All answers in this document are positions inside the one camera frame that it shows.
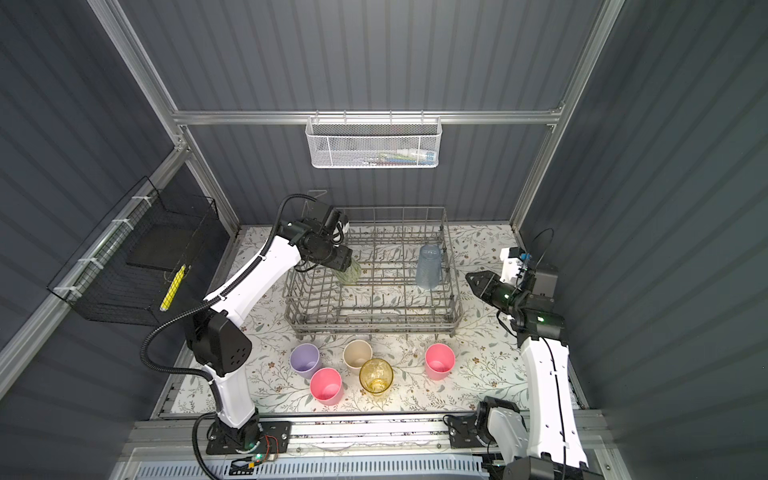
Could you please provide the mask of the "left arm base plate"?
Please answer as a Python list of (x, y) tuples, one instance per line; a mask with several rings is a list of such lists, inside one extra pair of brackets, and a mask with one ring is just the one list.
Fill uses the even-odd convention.
[(249, 421), (235, 429), (215, 420), (206, 433), (206, 454), (282, 454), (287, 451), (291, 429), (288, 421)]

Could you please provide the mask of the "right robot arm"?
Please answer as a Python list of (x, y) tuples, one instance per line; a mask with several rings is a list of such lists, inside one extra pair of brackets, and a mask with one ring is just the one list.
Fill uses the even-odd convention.
[(533, 293), (535, 276), (520, 285), (484, 270), (465, 278), (472, 293), (496, 310), (513, 332), (526, 369), (529, 419), (508, 401), (487, 397), (478, 407), (477, 433), (498, 446), (505, 479), (601, 479), (577, 433), (568, 380), (569, 347), (564, 318), (552, 302)]

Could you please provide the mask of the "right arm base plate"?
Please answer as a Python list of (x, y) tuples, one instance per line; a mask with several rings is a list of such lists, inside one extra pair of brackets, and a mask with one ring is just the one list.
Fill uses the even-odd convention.
[(450, 445), (454, 449), (486, 448), (495, 440), (485, 426), (481, 426), (477, 414), (452, 415), (442, 417), (449, 435)]

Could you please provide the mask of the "green transparent cup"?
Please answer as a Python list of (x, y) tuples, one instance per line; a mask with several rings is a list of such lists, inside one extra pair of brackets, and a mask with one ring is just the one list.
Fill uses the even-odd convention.
[(352, 259), (346, 270), (335, 271), (334, 274), (341, 285), (356, 285), (362, 276), (362, 267), (356, 259)]

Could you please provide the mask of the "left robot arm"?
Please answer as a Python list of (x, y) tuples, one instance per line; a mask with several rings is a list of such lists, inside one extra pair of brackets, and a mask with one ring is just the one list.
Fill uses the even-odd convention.
[(253, 347), (242, 331), (248, 314), (294, 267), (308, 263), (344, 272), (352, 262), (352, 250), (344, 244), (347, 214), (301, 194), (298, 198), (309, 203), (305, 215), (284, 220), (286, 203), (294, 198), (291, 195), (281, 203), (262, 247), (232, 278), (204, 298), (206, 306), (193, 315), (187, 328), (188, 346), (209, 376), (218, 419), (233, 429), (244, 428), (256, 415), (245, 373)]

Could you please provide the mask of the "blue-grey transparent cup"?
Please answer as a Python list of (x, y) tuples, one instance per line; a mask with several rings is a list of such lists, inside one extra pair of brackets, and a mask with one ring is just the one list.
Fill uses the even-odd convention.
[(442, 281), (442, 250), (439, 245), (423, 245), (419, 251), (415, 284), (422, 290), (434, 290)]

